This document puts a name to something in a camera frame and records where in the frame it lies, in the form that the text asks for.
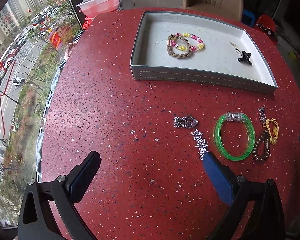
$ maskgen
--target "silver brooch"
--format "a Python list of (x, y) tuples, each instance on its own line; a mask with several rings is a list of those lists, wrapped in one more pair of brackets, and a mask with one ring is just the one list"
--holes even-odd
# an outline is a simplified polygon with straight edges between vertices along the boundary
[(173, 119), (174, 127), (193, 128), (197, 125), (198, 121), (192, 116), (175, 117)]
[(191, 134), (193, 135), (193, 140), (197, 142), (196, 147), (199, 148), (200, 161), (202, 161), (204, 154), (207, 152), (206, 148), (208, 147), (208, 143), (205, 139), (201, 138), (201, 135), (203, 135), (203, 133), (199, 132), (198, 129), (196, 129)]

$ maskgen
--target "pink plastic bowl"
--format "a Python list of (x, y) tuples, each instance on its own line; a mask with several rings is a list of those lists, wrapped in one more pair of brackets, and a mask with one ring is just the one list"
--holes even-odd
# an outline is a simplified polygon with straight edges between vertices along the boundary
[(85, 16), (93, 18), (98, 14), (116, 10), (119, 6), (119, 0), (88, 0), (79, 3), (77, 6), (80, 7), (80, 11), (82, 11)]

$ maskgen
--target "person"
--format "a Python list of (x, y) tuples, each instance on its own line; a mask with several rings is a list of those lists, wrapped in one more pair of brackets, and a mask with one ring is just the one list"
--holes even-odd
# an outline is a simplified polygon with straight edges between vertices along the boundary
[(6, 151), (6, 147), (3, 145), (0, 145), (0, 151)]

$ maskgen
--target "braided bracelet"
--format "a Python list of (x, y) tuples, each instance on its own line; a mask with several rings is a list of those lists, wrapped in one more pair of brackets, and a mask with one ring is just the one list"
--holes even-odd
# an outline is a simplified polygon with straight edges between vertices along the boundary
[[(171, 49), (171, 46), (172, 46), (171, 40), (172, 39), (174, 39), (174, 40), (176, 40), (176, 39), (183, 40), (186, 43), (186, 45), (188, 46), (188, 48), (189, 48), (189, 49), (188, 48), (186, 49), (186, 50), (188, 50), (188, 52), (186, 52), (185, 54), (176, 54), (176, 53), (174, 53), (172, 51), (172, 49)], [(178, 59), (180, 59), (180, 58), (186, 58), (186, 57), (189, 57), (191, 55), (191, 49), (190, 49), (190, 44), (189, 44), (188, 40), (186, 38), (181, 37), (180, 35), (173, 35), (173, 34), (171, 34), (168, 37), (167, 51), (168, 51), (169, 55), (171, 55), (173, 57), (176, 57)]]
[[(223, 147), (223, 144), (221, 141), (221, 134), (220, 134), (223, 121), (243, 122), (245, 127), (247, 128), (248, 144), (247, 144), (246, 149), (244, 150), (243, 155), (241, 155), (239, 157), (232, 156)], [(218, 151), (224, 157), (226, 157), (227, 159), (229, 159), (231, 161), (241, 161), (241, 160), (245, 159), (246, 157), (248, 157), (253, 149), (254, 142), (255, 142), (255, 132), (254, 132), (254, 128), (253, 128), (253, 125), (252, 125), (250, 119), (244, 113), (227, 112), (224, 115), (222, 115), (219, 118), (219, 120), (217, 121), (216, 126), (214, 127), (214, 131), (213, 131), (213, 140), (214, 140), (214, 143), (215, 143)]]
[[(192, 46), (192, 47), (191, 47), (191, 50), (192, 50), (192, 51), (197, 51), (197, 50), (200, 50), (200, 49), (203, 49), (203, 48), (204, 48), (204, 43), (203, 43), (203, 41), (202, 41), (198, 36), (196, 36), (196, 35), (193, 35), (193, 34), (190, 34), (190, 33), (181, 33), (181, 34), (180, 34), (180, 33), (177, 33), (177, 34), (175, 34), (175, 35), (180, 35), (181, 37), (190, 37), (190, 38), (196, 40), (197, 42), (199, 42), (199, 44), (198, 44), (197, 46)], [(184, 50), (184, 49), (183, 49), (183, 46), (180, 46), (179, 44), (177, 44), (177, 43), (175, 42), (175, 40), (173, 40), (173, 39), (172, 39), (171, 45), (172, 45), (173, 47), (175, 47), (176, 49)]]

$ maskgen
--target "pink and yellow beaded bracelet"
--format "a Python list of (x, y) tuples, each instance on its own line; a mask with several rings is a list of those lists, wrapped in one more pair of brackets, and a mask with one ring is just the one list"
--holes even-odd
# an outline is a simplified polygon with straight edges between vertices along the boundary
[[(176, 33), (175, 35), (180, 35), (182, 37), (190, 37), (194, 40), (196, 40), (197, 42), (199, 42), (199, 44), (197, 46), (192, 46), (191, 47), (191, 50), (192, 51), (197, 51), (197, 50), (200, 50), (200, 49), (203, 49), (204, 48), (204, 43), (203, 41), (196, 35), (193, 35), (193, 34), (190, 34), (190, 33)], [(181, 46), (179, 44), (177, 44), (175, 42), (175, 40), (171, 39), (171, 42), (170, 44), (175, 47), (176, 49), (179, 49), (179, 50), (183, 50), (183, 51), (187, 51), (188, 50), (188, 47), (185, 47), (185, 46)]]

